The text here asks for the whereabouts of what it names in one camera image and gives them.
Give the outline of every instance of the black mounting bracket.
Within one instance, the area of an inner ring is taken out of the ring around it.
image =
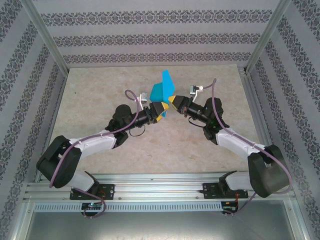
[[[249,197],[248,192],[244,190],[228,190],[223,193],[219,187],[218,182],[206,182],[202,184],[203,190],[199,192],[203,194],[204,199],[235,199],[236,194],[239,199],[247,199]]]
[[[103,200],[113,200],[115,195],[115,185],[114,184],[99,184],[97,193],[95,196]],[[97,200],[92,196],[83,194],[74,188],[70,192],[70,200]]]

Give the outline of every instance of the wallpaper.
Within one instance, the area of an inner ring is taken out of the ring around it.
[[[294,0],[251,78],[272,141],[281,146],[311,239],[320,239],[320,2]]]
[[[14,224],[65,78],[18,0],[0,2],[0,239]]]
[[[279,0],[35,0],[70,68],[244,67]]]

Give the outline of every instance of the blue fabric piece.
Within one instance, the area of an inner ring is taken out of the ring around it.
[[[162,82],[153,85],[150,101],[151,102],[164,102],[169,104],[168,98],[171,97],[175,92],[175,85],[171,79],[168,70],[162,72]]]

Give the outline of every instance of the speckled floor surface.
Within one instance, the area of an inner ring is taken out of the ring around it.
[[[135,113],[136,104],[125,97],[125,89],[136,95],[148,92],[150,96],[153,84],[161,82],[162,71],[166,69],[175,84],[175,95],[189,97],[190,85],[207,86],[217,78],[215,94],[222,101],[224,121],[239,134],[258,142],[236,65],[72,68],[51,140],[59,135],[80,138],[98,133],[108,125],[120,104],[129,105]],[[204,105],[210,96],[211,90],[205,90],[196,103]],[[132,134],[140,131],[134,129]],[[208,141],[201,128],[189,124],[172,106],[159,123],[147,125],[142,136],[129,137],[122,146],[93,154],[78,165],[78,170],[92,174],[247,169],[246,161]]]

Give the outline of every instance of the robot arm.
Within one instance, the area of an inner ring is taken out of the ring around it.
[[[266,198],[289,184],[284,170],[269,156],[252,146],[268,152],[286,167],[280,149],[275,145],[264,146],[252,142],[239,134],[237,135],[246,139],[248,143],[235,137],[235,131],[222,119],[224,111],[219,98],[214,98],[214,105],[221,123],[228,131],[221,127],[215,116],[212,98],[208,98],[204,106],[194,103],[193,97],[177,95],[169,97],[169,101],[180,114],[205,123],[202,129],[207,140],[231,150],[248,161],[249,172],[229,172],[219,179],[219,188],[224,195],[228,195],[229,191],[249,190]]]
[[[123,131],[105,135],[126,127],[134,119],[136,113],[132,114],[130,107],[125,104],[116,108],[108,126],[96,134],[96,137],[88,139],[86,139],[87,137],[68,139],[62,135],[56,137],[37,162],[36,168],[48,180],[51,180],[62,155],[71,145],[79,142],[66,154],[54,179],[53,186],[57,189],[70,186],[96,195],[99,189],[99,182],[88,172],[76,170],[79,161],[100,151],[119,147],[128,139],[126,131],[140,128],[142,125],[158,123],[162,119],[162,113],[169,108],[164,102],[152,102],[149,106],[150,108],[144,107],[143,110],[139,111],[134,123]]]

